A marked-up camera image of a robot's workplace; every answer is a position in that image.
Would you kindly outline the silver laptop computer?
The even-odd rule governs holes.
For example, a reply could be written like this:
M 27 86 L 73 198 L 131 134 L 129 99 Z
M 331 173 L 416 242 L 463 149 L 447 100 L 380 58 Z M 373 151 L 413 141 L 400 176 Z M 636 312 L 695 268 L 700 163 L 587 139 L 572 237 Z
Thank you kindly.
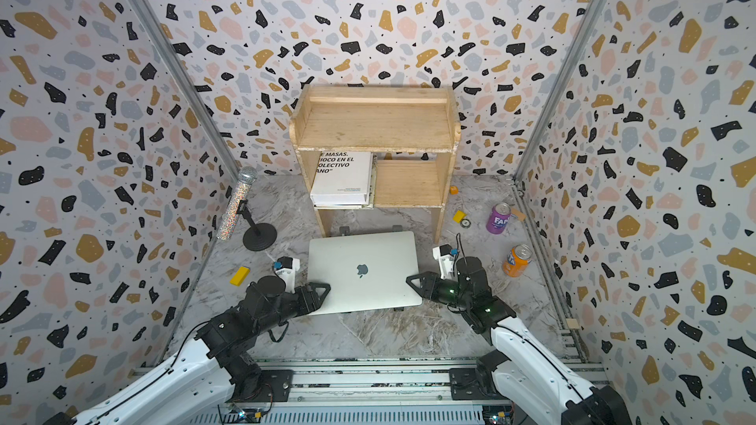
M 313 239 L 307 281 L 331 290 L 315 316 L 414 307 L 421 297 L 406 283 L 419 273 L 410 231 Z

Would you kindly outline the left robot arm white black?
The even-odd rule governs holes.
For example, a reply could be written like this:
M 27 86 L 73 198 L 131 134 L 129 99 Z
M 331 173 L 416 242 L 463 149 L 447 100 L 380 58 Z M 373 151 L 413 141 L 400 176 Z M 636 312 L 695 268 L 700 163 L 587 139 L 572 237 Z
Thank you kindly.
M 190 331 L 176 354 L 95 407 L 71 417 L 59 412 L 48 424 L 179 424 L 208 407 L 254 399 L 262 369 L 249 350 L 258 336 L 319 310 L 331 287 L 307 283 L 287 291 L 265 275 L 253 281 L 238 305 Z

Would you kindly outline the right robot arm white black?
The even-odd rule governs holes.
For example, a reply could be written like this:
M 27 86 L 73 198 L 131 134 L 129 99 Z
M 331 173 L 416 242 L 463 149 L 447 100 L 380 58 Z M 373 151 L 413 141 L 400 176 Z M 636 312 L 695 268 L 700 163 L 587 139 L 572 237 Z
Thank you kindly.
M 481 393 L 514 401 L 537 424 L 629 424 L 622 396 L 575 373 L 539 342 L 512 307 L 493 294 L 476 257 L 454 263 L 454 277 L 423 272 L 406 283 L 450 308 L 494 347 L 476 362 Z

